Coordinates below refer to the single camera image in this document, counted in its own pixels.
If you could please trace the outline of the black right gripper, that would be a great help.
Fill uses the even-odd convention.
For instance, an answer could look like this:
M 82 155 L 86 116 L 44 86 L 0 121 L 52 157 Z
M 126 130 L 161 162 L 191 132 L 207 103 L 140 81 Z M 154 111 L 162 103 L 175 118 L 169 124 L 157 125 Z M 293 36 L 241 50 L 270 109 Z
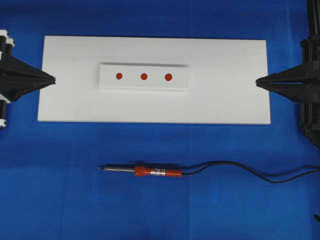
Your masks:
M 300 127 L 304 135 L 319 147 L 320 36 L 314 35 L 303 40 L 301 47 L 303 64 L 258 78 L 256 85 L 269 92 L 281 95 L 292 102 L 302 103 L 300 106 Z

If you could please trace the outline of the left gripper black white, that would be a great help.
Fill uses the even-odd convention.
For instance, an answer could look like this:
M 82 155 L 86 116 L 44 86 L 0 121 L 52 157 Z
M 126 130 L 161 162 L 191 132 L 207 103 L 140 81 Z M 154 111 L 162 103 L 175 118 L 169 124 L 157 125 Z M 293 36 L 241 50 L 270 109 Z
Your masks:
M 11 56 L 15 41 L 7 30 L 0 30 L 0 71 L 9 76 L 0 78 L 0 129 L 6 127 L 6 106 L 20 97 L 56 83 L 54 76 Z

